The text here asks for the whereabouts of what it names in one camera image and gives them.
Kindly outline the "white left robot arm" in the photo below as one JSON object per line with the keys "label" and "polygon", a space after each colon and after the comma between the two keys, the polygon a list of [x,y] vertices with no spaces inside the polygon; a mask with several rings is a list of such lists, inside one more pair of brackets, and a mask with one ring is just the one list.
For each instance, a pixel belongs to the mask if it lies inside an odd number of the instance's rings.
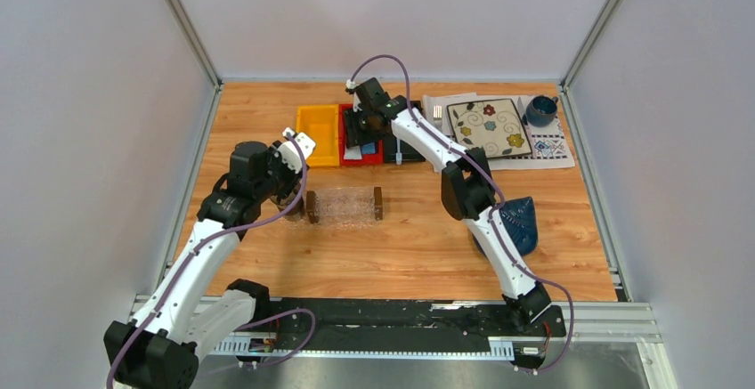
{"label": "white left robot arm", "polygon": [[179,258],[147,302],[104,335],[110,361],[106,386],[188,388],[199,364],[236,330],[277,326],[267,287],[235,280],[201,313],[209,283],[246,233],[291,214],[301,205],[314,140],[284,133],[284,142],[242,142],[229,170],[202,201]]}

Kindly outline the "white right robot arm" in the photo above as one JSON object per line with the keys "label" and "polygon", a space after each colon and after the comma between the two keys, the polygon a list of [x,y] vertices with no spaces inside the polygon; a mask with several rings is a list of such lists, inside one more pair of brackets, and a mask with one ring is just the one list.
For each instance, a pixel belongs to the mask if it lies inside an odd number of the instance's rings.
{"label": "white right robot arm", "polygon": [[357,126],[371,134],[392,134],[419,152],[441,176],[441,199],[446,212],[462,222],[491,264],[507,306],[509,326],[531,334],[544,319],[551,299],[543,282],[527,267],[508,234],[496,200],[500,189],[491,177],[480,148],[468,149],[444,136],[401,95],[393,98],[376,78],[348,80],[345,90],[355,96],[366,114]]}

